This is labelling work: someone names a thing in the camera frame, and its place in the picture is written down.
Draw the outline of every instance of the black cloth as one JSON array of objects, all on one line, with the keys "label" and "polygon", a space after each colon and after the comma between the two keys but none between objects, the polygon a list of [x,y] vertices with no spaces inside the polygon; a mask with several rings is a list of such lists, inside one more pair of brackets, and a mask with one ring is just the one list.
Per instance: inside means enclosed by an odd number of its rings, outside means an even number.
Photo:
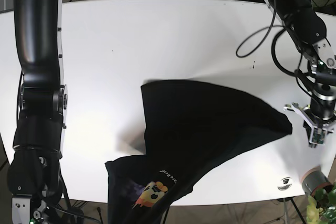
[{"label": "black cloth", "polygon": [[[292,132],[284,114],[246,92],[189,80],[152,82],[141,90],[146,155],[106,163],[109,224],[159,221],[211,169]],[[120,193],[125,188],[132,197]],[[164,196],[146,207],[146,191],[134,200],[146,188]]]}]

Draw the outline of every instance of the plant pot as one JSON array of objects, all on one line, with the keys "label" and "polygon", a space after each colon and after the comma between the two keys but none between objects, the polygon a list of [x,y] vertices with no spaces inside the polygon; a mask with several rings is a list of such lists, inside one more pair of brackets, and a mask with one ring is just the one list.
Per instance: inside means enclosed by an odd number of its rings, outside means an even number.
[{"label": "plant pot", "polygon": [[320,167],[308,171],[301,180],[302,189],[307,195],[315,196],[317,189],[324,188],[328,193],[332,189],[332,184],[322,173]]}]

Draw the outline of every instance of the potted plant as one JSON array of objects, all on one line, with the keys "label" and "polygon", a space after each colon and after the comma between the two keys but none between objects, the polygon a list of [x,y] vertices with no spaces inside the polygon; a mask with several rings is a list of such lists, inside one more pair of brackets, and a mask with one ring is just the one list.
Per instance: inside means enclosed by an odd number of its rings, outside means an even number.
[{"label": "potted plant", "polygon": [[328,193],[324,188],[308,195],[307,224],[336,223],[336,186]]},{"label": "potted plant", "polygon": [[301,180],[308,196],[307,224],[336,224],[336,186],[320,167],[308,171]]}]

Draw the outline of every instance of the white table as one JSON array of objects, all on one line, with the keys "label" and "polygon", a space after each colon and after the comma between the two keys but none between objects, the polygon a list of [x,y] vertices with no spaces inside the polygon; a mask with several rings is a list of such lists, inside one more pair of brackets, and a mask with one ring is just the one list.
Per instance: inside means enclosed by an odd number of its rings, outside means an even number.
[{"label": "white table", "polygon": [[[320,16],[336,51],[336,18]],[[148,80],[190,78],[220,84],[260,97],[278,111],[286,103],[308,104],[309,97],[294,78],[272,62],[270,44],[279,28],[250,57],[235,56],[239,43],[270,21],[266,5],[224,0],[64,4],[62,44],[69,104],[60,162],[70,198],[107,202],[104,163],[142,154],[145,121],[140,86]],[[0,28],[0,132],[11,162],[20,73],[12,12],[0,15]],[[261,35],[251,39],[245,52],[260,39]],[[288,35],[279,39],[277,55],[290,70],[298,64],[299,54]],[[303,120],[295,113],[284,113],[293,124],[291,136],[213,169],[174,205],[297,196],[303,194],[299,179],[306,171],[321,165],[328,175],[336,153],[336,134],[328,137],[325,146],[310,149]],[[285,177],[291,177],[293,185],[279,191],[277,186]]]}]

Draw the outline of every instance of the robotic arm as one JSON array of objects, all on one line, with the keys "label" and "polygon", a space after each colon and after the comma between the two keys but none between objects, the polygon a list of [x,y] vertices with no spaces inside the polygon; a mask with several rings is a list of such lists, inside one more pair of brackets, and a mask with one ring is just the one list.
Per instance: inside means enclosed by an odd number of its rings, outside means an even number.
[{"label": "robotic arm", "polygon": [[[265,2],[274,9],[274,0]],[[296,103],[285,106],[285,110],[303,117],[309,146],[315,148],[324,143],[336,124],[336,57],[327,40],[326,25],[313,11],[309,0],[276,0],[275,11],[298,51],[308,60],[309,76],[315,79],[312,82],[296,70],[296,78],[312,93],[311,103],[306,108]]]},{"label": "robotic arm", "polygon": [[[315,82],[300,70],[296,76],[312,92],[310,107],[303,109],[293,103],[286,109],[303,117],[314,147],[324,142],[336,124],[336,59],[326,38],[327,29],[309,0],[276,0],[276,8],[273,0],[265,1],[309,61],[309,76]],[[63,82],[61,7],[62,0],[14,0],[16,45],[23,73],[15,155],[7,175],[14,224],[61,223],[55,209],[66,192],[59,160],[68,98]],[[139,223],[151,223],[173,201],[173,195],[167,194]]]},{"label": "robotic arm", "polygon": [[47,205],[58,204],[63,192],[59,159],[66,129],[67,87],[63,83],[61,8],[62,0],[14,0],[16,46],[23,73],[15,155],[7,175],[14,224],[58,220]]}]

